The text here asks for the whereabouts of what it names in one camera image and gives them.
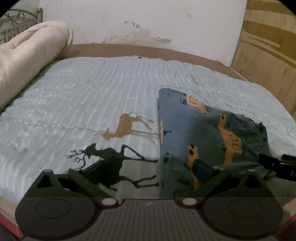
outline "bed post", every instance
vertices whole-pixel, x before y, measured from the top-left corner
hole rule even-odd
[[[37,9],[37,24],[43,22],[43,8],[40,7]]]

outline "wooden board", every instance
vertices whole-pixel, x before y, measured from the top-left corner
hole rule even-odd
[[[296,15],[277,0],[248,0],[231,66],[296,115]]]

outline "metal headboard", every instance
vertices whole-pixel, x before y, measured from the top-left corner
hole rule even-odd
[[[42,21],[42,8],[37,9],[36,14],[17,8],[8,10],[0,18],[0,44],[7,43],[16,35]]]

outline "cream comforter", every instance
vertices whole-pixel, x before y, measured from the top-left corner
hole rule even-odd
[[[73,30],[61,21],[47,21],[0,45],[0,111],[73,42]]]

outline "mattress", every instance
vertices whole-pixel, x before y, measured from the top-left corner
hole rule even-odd
[[[132,159],[159,158],[160,88],[263,122],[271,153],[296,155],[295,121],[260,85],[179,61],[137,56],[71,58],[44,68],[0,115],[0,196],[18,203],[43,169],[65,173],[83,165],[87,147],[111,147],[121,153],[127,145],[124,156],[131,160],[122,160],[118,174],[127,179],[100,188],[119,199],[158,198],[160,162]],[[122,116],[132,126],[126,124],[129,132],[120,136],[117,127]],[[87,167],[99,156],[85,160]],[[141,179],[145,180],[140,187],[129,181]]]

